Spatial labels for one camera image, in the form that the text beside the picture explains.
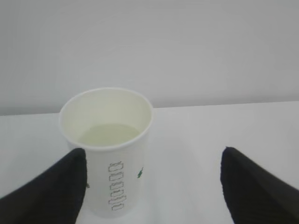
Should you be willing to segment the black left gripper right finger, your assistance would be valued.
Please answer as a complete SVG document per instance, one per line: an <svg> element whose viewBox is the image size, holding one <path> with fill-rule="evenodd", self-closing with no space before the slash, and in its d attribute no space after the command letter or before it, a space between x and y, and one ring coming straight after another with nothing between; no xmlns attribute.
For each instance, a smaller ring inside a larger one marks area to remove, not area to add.
<svg viewBox="0 0 299 224"><path fill-rule="evenodd" d="M227 147L221 157L223 196L235 224L297 224L299 191L243 153Z"/></svg>

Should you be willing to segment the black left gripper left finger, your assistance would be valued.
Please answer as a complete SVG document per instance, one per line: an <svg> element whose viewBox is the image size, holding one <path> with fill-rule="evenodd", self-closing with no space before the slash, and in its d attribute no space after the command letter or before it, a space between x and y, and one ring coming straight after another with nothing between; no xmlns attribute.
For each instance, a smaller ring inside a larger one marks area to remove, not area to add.
<svg viewBox="0 0 299 224"><path fill-rule="evenodd" d="M76 148L0 200L2 224L74 224L87 188L85 150Z"/></svg>

